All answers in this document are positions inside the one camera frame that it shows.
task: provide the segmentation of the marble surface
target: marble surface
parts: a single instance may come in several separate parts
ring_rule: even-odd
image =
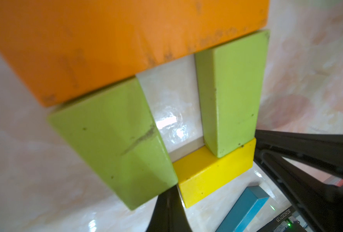
[[[268,28],[257,127],[343,133],[343,0],[272,0]],[[201,146],[193,56],[137,77],[171,159]],[[50,128],[46,115],[51,110],[39,106],[0,57],[0,232],[145,231],[156,199],[129,211]],[[321,181],[330,176],[294,164]],[[215,231],[250,185],[260,185],[271,198],[246,232],[255,232],[290,205],[254,164],[186,210],[192,229]]]

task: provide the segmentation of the yellow block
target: yellow block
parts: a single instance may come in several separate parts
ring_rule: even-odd
[[[206,147],[173,163],[186,208],[189,208],[253,166],[254,138],[222,158]]]

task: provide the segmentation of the serial number label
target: serial number label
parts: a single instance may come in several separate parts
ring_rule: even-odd
[[[291,211],[288,209],[285,212],[283,212],[282,214],[280,214],[278,217],[276,217],[276,221],[280,222],[281,220],[283,220],[284,218],[286,218],[287,216],[289,216],[291,213]]]

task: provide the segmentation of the pink marble background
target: pink marble background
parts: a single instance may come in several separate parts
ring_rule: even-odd
[[[272,0],[258,129],[343,134],[343,1]]]

